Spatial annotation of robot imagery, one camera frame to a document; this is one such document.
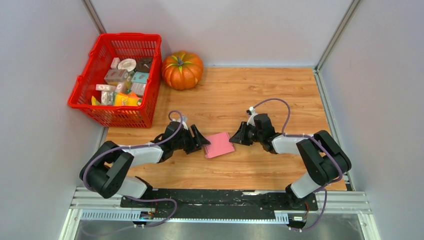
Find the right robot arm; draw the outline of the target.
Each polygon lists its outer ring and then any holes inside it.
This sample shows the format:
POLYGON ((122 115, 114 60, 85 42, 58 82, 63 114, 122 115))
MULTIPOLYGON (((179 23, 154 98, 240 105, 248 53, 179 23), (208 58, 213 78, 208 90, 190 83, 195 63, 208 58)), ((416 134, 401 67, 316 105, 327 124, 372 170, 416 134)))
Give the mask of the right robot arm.
POLYGON ((285 203, 293 210, 305 203, 305 197, 342 179, 343 174, 352 168, 346 153, 326 130, 298 135, 276 132, 266 113, 255 113, 248 121, 241 122, 229 142, 245 146, 260 143, 271 154, 301 157, 306 173, 285 190, 285 203))

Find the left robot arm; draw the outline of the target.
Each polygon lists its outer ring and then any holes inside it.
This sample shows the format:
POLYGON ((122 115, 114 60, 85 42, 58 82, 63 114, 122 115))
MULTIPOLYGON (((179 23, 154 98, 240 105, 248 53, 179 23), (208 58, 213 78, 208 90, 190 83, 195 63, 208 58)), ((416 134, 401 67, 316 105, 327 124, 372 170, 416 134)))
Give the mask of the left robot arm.
POLYGON ((85 187, 105 199, 116 194, 133 197, 140 207, 148 207, 153 201, 151 187, 146 181, 128 176, 130 168, 145 164, 158 164, 173 156, 174 151, 186 154, 200 151, 210 145, 193 124, 187 127, 185 121, 173 120, 164 133, 153 141, 138 146, 117 145, 104 142, 81 169, 79 178, 85 187))

